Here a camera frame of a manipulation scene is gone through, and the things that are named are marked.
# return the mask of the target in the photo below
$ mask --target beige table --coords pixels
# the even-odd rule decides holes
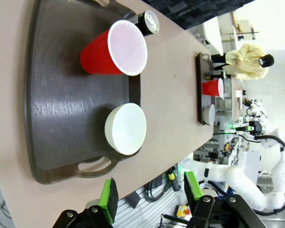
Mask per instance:
[[[135,12],[150,7],[120,0]],[[50,185],[31,174],[26,146],[23,90],[33,0],[0,1],[0,184],[18,228],[51,227],[65,209],[81,212],[114,177],[120,198],[141,187],[211,138],[213,128],[197,120],[194,57],[208,51],[189,32],[156,12],[161,31],[146,38],[148,63],[141,76],[148,130],[141,151],[109,174]]]
[[[237,90],[242,90],[243,88],[238,84],[236,79],[231,79],[231,91],[232,91],[232,119],[237,121],[241,117],[241,101],[236,96]]]

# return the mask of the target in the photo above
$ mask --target black pants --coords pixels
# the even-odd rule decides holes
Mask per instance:
[[[225,53],[223,56],[221,56],[221,55],[219,55],[219,54],[217,54],[217,55],[212,55],[212,56],[211,56],[211,59],[212,59],[212,61],[213,61],[214,63],[224,63],[224,64],[221,65],[221,66],[215,67],[214,70],[222,70],[224,66],[228,65],[228,64],[226,63],[226,53]]]

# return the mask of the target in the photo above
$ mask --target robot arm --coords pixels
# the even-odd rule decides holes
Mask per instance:
[[[266,117],[267,116],[267,111],[263,107],[262,101],[244,99],[243,104],[248,107],[246,111],[247,115],[252,116],[252,117],[255,117],[255,116]]]
[[[281,159],[271,172],[274,192],[285,194],[285,151],[281,152]]]
[[[190,166],[198,181],[225,182],[239,194],[253,209],[277,209],[283,206],[283,192],[273,191],[264,195],[245,174],[242,168],[230,165],[217,165],[188,160],[185,166]]]

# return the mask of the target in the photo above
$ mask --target yellow label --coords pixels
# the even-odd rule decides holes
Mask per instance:
[[[168,174],[168,177],[171,181],[175,179],[174,173]]]
[[[176,216],[184,217],[186,215],[185,211],[187,210],[187,208],[188,208],[187,206],[179,206],[177,213],[176,213]]]

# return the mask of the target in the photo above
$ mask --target person's hand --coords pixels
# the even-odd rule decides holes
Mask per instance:
[[[237,61],[236,61],[236,66],[238,67],[238,66],[240,66],[240,65],[242,65],[242,61],[241,61],[241,60],[237,60]]]

